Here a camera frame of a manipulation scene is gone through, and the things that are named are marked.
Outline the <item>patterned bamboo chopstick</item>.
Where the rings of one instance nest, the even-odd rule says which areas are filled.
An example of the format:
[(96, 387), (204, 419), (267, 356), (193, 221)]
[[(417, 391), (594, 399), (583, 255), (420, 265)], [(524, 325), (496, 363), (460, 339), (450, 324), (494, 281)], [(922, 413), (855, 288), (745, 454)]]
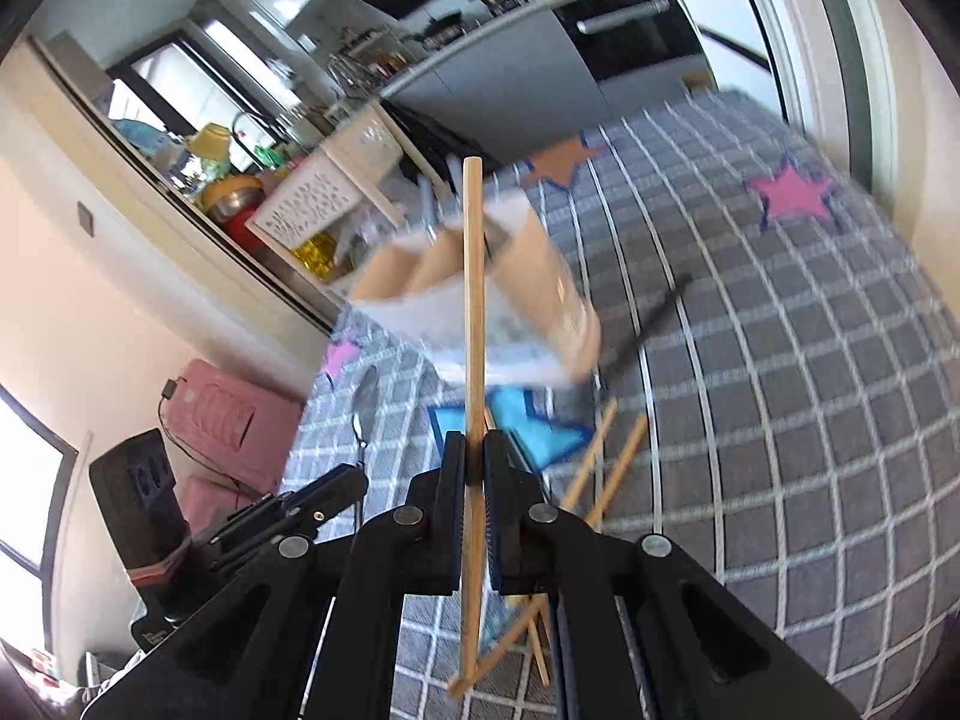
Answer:
[(537, 610), (527, 623), (527, 640), (529, 641), (532, 656), (534, 656), (535, 668), (539, 675), (540, 684), (544, 688), (550, 686), (550, 673), (548, 672), (547, 657), (545, 656), (544, 642), (540, 637), (540, 619), (542, 619), (542, 606), (544, 606), (543, 596), (534, 596), (530, 599), (530, 606), (537, 606)]

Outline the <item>black handled spoon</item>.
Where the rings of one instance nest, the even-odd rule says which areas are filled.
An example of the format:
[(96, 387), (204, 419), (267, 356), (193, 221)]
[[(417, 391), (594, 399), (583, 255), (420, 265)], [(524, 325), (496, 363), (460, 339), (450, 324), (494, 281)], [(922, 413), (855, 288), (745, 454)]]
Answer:
[(356, 442), (356, 465), (364, 466), (366, 449), (373, 438), (379, 403), (379, 371), (370, 366), (359, 379), (352, 399), (352, 431)]

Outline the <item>pink plastic stool stack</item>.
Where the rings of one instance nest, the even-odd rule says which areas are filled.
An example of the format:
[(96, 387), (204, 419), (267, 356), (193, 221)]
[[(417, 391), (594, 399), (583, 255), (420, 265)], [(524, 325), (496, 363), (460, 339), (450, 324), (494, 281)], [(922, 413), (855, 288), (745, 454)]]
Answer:
[(302, 405), (203, 359), (190, 361), (161, 397), (161, 426), (205, 468), (176, 486), (190, 530), (199, 533), (274, 494)]

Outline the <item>pink star sticker left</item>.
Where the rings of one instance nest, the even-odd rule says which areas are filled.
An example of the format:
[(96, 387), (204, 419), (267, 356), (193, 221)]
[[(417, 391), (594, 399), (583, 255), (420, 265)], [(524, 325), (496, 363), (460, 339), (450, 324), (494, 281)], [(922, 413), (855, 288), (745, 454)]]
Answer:
[(335, 387), (342, 377), (343, 367), (359, 356), (358, 344), (352, 341), (331, 341), (325, 348), (320, 373)]

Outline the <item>pink star sticker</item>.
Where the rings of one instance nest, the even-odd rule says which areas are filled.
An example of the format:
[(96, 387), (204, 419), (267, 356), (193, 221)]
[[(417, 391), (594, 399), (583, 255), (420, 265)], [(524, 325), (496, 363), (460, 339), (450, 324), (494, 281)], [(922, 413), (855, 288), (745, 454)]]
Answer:
[(818, 172), (804, 174), (796, 161), (784, 156), (771, 176), (748, 177), (745, 187), (758, 195), (761, 215), (758, 226), (766, 231), (775, 221), (805, 218), (817, 223), (839, 226), (830, 205), (836, 182)]
[(352, 341), (331, 341), (325, 348), (320, 373), (335, 387), (342, 377), (343, 367), (359, 356), (358, 344)]

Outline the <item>blue star sticker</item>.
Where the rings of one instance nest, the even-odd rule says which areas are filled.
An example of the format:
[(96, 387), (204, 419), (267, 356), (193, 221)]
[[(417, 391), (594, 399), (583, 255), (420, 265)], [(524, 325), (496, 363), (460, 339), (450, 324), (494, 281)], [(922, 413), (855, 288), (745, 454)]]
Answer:
[[(494, 427), (511, 436), (527, 465), (536, 472), (573, 460), (587, 449), (594, 437), (594, 427), (545, 415), (535, 406), (530, 388), (493, 388), (487, 394), (487, 410)], [(428, 419), (439, 455), (444, 454), (447, 433), (466, 432), (466, 408), (462, 401), (431, 405)]]

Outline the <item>grey checked tablecloth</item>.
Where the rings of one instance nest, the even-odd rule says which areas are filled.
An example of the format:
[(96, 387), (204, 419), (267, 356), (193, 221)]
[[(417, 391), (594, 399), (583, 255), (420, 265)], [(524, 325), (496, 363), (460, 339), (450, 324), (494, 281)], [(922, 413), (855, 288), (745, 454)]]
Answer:
[[(569, 192), (491, 174), (535, 213), (601, 319), (601, 366), (682, 273), (693, 281), (623, 374), (531, 388), (601, 424), (590, 512), (636, 419), (647, 436), (601, 528), (662, 533), (866, 718), (958, 712), (958, 323), (864, 190), (739, 93), (587, 131), (607, 151)], [(784, 156), (836, 182), (839, 226), (758, 226), (748, 177)]]

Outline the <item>beige utensil holder caddy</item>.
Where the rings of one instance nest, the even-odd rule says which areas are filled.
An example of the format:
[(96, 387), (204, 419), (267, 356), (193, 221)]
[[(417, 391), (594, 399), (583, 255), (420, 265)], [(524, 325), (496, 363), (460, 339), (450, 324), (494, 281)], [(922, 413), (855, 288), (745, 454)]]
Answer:
[(488, 387), (565, 388), (589, 379), (601, 322), (524, 190), (483, 206), (473, 249), (475, 259), (459, 218), (434, 234), (400, 234), (364, 262), (348, 304), (451, 385), (477, 372)]

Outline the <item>orange metal bowl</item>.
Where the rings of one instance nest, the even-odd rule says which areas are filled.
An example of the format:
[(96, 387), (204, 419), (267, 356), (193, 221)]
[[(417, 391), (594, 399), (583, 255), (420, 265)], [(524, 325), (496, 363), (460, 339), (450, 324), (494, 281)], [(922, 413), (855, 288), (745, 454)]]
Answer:
[(200, 208), (215, 223), (226, 224), (241, 211), (259, 206), (263, 199), (265, 192), (259, 179), (239, 174), (208, 184), (200, 195)]

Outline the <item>beige plastic storage trolley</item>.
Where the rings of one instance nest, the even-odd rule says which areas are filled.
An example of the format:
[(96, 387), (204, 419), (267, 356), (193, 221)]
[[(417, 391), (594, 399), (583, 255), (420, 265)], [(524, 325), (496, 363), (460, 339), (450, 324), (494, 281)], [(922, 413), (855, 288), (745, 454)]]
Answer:
[(311, 283), (338, 280), (352, 270), (358, 244), (407, 221), (402, 202), (384, 190), (405, 160), (436, 197), (451, 195), (384, 104), (366, 104), (268, 193), (245, 229)]

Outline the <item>orange star sticker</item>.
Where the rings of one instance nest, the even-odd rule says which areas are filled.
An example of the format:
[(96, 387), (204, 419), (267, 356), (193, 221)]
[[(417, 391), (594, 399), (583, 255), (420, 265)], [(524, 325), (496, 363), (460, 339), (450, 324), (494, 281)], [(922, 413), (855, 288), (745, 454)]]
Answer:
[(532, 154), (527, 160), (529, 171), (521, 179), (524, 188), (545, 184), (569, 192), (573, 187), (578, 171), (587, 161), (602, 156), (607, 151), (604, 145), (589, 146), (583, 138), (573, 137)]

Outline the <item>pink star sticker right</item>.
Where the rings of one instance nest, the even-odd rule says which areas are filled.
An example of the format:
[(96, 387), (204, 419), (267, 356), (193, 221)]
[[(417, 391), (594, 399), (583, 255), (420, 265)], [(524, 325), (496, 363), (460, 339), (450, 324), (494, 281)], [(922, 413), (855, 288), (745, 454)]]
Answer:
[(784, 156), (771, 176), (748, 177), (745, 187), (758, 195), (761, 215), (758, 226), (766, 231), (775, 221), (805, 218), (817, 223), (839, 226), (830, 205), (836, 182), (818, 172), (804, 174), (796, 161)]

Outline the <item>black wok on stove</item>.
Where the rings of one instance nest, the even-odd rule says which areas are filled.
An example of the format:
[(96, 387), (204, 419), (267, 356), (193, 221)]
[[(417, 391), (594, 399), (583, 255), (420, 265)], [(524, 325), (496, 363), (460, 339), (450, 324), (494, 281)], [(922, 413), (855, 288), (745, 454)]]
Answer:
[(443, 34), (446, 32), (462, 31), (462, 21), (464, 21), (464, 16), (462, 16), (462, 11), (455, 10), (451, 13), (446, 13), (446, 15), (441, 16), (441, 18), (430, 18), (427, 26), (423, 28), (423, 31), (420, 32), (420, 41), (426, 43), (427, 41), (439, 41)]

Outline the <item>black built-in oven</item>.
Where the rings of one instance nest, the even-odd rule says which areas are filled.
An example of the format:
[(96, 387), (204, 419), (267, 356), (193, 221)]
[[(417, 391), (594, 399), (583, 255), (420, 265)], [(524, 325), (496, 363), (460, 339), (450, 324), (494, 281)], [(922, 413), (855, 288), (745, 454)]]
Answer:
[(597, 83), (701, 54), (679, 0), (574, 0), (553, 15)]

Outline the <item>wall light switch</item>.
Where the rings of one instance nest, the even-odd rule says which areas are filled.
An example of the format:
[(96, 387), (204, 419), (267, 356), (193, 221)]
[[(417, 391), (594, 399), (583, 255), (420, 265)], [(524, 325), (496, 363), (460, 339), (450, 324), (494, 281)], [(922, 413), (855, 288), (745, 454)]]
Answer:
[(78, 202), (76, 204), (76, 216), (78, 216), (78, 224), (83, 231), (90, 238), (94, 238), (96, 236), (96, 226), (94, 226), (94, 216), (91, 210), (84, 203)]

